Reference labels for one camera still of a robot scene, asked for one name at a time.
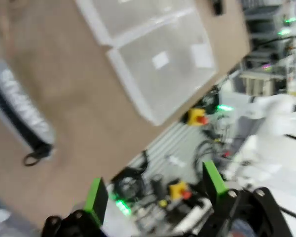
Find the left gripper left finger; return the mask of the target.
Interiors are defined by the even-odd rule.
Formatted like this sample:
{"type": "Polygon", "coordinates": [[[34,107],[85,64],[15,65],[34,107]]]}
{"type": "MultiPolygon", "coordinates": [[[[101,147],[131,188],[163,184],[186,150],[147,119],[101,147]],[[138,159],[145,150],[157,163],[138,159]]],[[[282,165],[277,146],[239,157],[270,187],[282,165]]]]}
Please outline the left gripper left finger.
{"type": "Polygon", "coordinates": [[[41,231],[42,237],[104,237],[101,230],[109,194],[103,178],[95,178],[88,191],[83,208],[66,218],[49,216],[41,231]]]}

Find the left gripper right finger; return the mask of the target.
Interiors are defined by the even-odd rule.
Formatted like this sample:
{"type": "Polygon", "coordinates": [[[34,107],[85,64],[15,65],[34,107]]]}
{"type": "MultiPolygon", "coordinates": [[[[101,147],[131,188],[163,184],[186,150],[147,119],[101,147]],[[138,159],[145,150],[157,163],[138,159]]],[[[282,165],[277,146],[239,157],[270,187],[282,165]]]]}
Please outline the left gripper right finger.
{"type": "Polygon", "coordinates": [[[203,237],[226,237],[236,221],[247,224],[255,237],[292,236],[268,188],[230,189],[212,161],[205,161],[202,166],[205,191],[213,207],[202,227],[203,237]]]}

